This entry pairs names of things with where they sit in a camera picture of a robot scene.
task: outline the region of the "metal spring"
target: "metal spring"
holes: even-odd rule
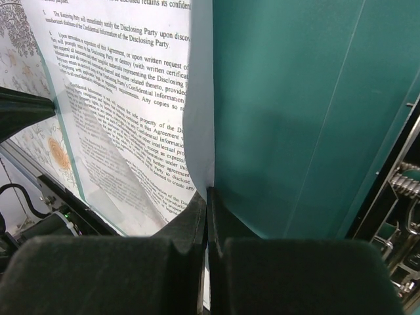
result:
[[[411,164],[407,162],[401,162],[400,164],[400,171],[408,171],[409,169],[415,169],[416,171],[420,171],[420,167],[416,164]]]
[[[420,196],[420,182],[417,180],[397,173],[391,179],[390,183],[396,192],[410,197],[411,199]]]

